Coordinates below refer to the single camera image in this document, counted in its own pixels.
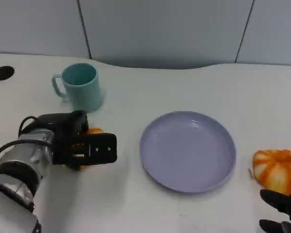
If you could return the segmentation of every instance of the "orange striped pumpkin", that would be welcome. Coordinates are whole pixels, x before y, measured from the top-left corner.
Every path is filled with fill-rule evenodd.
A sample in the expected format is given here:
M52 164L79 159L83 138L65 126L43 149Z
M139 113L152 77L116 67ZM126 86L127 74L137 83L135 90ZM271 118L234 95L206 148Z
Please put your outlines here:
M262 186L291 194L291 150L258 150L252 164L254 178Z

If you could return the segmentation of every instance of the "pumpkin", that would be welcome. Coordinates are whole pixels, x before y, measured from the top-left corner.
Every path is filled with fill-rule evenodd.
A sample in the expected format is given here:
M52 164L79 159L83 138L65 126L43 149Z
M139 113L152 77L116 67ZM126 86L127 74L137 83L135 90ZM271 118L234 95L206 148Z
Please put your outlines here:
M262 186L291 194L291 150L258 150L252 164L254 178Z

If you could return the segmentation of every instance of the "black circular hole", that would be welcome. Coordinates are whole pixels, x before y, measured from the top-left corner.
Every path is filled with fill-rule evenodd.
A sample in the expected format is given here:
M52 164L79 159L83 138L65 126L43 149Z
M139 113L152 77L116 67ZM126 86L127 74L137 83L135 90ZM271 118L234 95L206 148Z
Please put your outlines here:
M0 67L0 81L7 80L11 78L14 74L14 68L10 66Z

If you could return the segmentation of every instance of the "black cable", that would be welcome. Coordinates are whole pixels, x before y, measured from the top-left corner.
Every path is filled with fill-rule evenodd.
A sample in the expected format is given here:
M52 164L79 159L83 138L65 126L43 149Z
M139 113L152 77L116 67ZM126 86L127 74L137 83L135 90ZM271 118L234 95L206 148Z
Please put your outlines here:
M21 124L19 125L18 129L18 136L20 136L21 131L23 130L23 126L26 123L27 120L32 119L32 120L38 120L35 116L28 116L25 119L22 120Z
M34 140L34 139L21 139L21 140L12 141L12 142L9 142L7 144L4 144L2 147L0 147L0 154L5 149L7 149L7 148L9 148L11 146L18 145L18 144L36 144L36 145L40 145L40 146L44 146L44 147L49 147L51 149L54 148L54 146L51 143L48 143L48 142L44 142L44 141L40 141L40 140Z

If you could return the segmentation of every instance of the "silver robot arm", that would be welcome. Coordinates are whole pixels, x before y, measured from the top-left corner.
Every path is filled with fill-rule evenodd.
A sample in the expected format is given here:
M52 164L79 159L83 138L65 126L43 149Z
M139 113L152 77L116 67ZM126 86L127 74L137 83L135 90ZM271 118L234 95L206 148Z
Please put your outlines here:
M46 129L37 129L19 137L21 140L34 139L48 143L52 143L53 138L54 132ZM41 232L38 219L32 213L35 208L33 197L47 166L52 163L52 156L48 147L19 144L1 157L0 233Z
M22 129L27 119L34 121ZM33 198L48 165L78 170L117 160L116 136L88 130L84 111L23 120L18 140L0 148L14 146L0 158L0 233L41 233Z

